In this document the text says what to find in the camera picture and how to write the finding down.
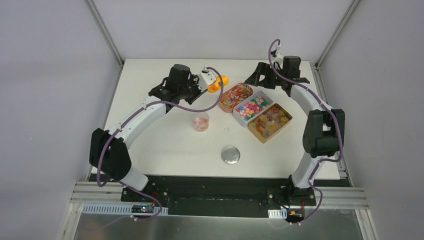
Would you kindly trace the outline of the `orange plastic scoop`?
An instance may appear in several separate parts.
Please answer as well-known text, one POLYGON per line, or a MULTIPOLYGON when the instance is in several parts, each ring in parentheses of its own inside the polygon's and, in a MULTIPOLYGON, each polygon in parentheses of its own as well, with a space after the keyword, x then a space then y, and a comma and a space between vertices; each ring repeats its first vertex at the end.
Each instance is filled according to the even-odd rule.
MULTIPOLYGON (((222 75, 221 78, 223 80, 224 86, 226 86, 230 82, 229 78, 225 75, 222 75)), ((221 90, 222 88, 221 78, 217 76, 215 79, 215 82, 207 87, 207 91, 209 93, 215 93, 221 90)))

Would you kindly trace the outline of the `clear plastic jar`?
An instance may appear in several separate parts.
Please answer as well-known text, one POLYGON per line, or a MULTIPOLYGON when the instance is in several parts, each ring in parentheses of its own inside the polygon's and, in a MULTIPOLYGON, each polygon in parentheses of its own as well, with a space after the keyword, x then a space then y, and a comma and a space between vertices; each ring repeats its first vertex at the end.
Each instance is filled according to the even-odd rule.
POLYGON ((191 116, 191 123, 196 132, 205 132, 209 128, 209 115, 206 112, 195 112, 191 116))

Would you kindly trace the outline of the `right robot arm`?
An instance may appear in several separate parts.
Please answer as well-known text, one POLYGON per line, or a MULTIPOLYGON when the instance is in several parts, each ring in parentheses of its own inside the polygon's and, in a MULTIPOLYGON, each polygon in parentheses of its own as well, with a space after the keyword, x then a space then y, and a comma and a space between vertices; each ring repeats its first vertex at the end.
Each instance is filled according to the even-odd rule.
POLYGON ((314 180, 324 162, 339 162, 343 156, 345 112, 325 103, 301 76, 298 56, 273 57, 269 63, 259 62, 245 83, 266 89, 281 89, 307 116, 302 136, 303 157, 284 187, 284 200, 296 205, 304 195, 312 194, 314 180))

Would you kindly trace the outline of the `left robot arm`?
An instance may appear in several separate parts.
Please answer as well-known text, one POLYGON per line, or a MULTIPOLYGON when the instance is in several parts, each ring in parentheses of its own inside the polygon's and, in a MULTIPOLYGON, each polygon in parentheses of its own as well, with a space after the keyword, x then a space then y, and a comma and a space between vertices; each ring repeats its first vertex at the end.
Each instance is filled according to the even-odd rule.
POLYGON ((115 181, 134 188, 133 195, 140 202, 152 198, 153 189, 148 177, 133 167, 129 149, 152 123, 167 114, 181 100, 192 104, 216 81, 205 67, 199 74, 183 64, 174 64, 167 77, 152 88, 144 102, 107 130, 97 128, 91 135, 89 163, 115 181))

